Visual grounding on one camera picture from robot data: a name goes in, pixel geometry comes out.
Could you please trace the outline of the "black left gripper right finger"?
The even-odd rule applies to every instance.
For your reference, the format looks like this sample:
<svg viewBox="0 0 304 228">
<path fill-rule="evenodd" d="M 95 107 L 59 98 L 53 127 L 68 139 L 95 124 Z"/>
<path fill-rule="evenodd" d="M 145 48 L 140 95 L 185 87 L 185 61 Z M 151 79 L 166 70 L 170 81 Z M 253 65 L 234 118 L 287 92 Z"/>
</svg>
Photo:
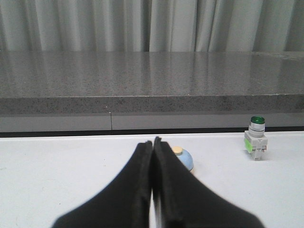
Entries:
<svg viewBox="0 0 304 228">
<path fill-rule="evenodd" d="M 167 142 L 154 140 L 152 190 L 159 228 L 262 228 L 253 214 L 223 199 L 181 163 Z"/>
</svg>

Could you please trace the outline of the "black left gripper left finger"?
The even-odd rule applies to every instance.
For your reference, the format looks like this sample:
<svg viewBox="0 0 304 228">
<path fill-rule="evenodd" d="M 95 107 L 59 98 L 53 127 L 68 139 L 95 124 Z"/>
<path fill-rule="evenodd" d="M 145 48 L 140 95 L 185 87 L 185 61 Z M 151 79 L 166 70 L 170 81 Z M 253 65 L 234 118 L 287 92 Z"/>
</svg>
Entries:
<svg viewBox="0 0 304 228">
<path fill-rule="evenodd" d="M 59 217 L 55 228 L 147 228 L 152 142 L 137 144 L 119 174 L 97 195 Z"/>
</svg>

